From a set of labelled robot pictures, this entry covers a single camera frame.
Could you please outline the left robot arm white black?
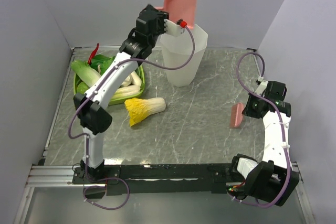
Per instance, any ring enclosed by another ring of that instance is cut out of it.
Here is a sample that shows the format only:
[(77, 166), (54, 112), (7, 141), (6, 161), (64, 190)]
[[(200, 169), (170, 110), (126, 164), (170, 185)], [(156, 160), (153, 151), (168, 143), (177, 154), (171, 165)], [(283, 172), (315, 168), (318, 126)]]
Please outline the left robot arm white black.
[(106, 108), (126, 77), (151, 54), (159, 35), (166, 32), (168, 19), (167, 12), (147, 5), (140, 11), (135, 27), (110, 67), (85, 94), (76, 93), (73, 98), (75, 116), (80, 120), (81, 135), (85, 138), (85, 153), (80, 166), (92, 183), (98, 183), (104, 176), (103, 138), (112, 123)]

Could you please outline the pink dustpan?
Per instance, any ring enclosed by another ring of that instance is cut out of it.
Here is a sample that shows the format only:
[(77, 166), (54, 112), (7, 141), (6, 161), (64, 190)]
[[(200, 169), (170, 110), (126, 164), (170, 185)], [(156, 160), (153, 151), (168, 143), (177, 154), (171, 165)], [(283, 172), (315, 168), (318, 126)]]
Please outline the pink dustpan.
[(197, 0), (164, 0), (162, 7), (156, 9), (169, 13), (169, 20), (177, 22), (183, 19), (188, 28), (194, 28)]

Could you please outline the pink hand brush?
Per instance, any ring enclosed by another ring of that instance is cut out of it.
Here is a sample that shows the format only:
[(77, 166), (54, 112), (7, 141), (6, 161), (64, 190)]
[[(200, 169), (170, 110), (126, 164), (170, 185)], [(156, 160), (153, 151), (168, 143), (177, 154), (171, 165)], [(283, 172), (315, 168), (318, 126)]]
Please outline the pink hand brush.
[(230, 128), (236, 129), (240, 127), (244, 118), (243, 109), (244, 109), (243, 103), (237, 103), (232, 106), (230, 115)]

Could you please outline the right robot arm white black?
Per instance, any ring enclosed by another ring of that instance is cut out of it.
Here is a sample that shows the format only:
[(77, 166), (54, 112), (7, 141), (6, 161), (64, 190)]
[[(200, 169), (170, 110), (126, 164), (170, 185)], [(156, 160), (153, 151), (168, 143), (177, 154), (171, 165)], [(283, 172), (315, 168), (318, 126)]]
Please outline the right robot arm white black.
[(242, 154), (232, 159), (229, 175), (242, 183), (227, 186), (233, 200), (251, 196), (256, 204), (273, 202), (282, 206), (299, 182), (299, 173), (292, 169), (289, 158), (288, 128), (291, 105), (284, 101), (284, 83), (257, 79), (258, 87), (251, 92), (247, 104), (232, 107), (230, 127), (238, 128), (244, 117), (262, 119), (265, 131), (263, 157), (260, 162)]

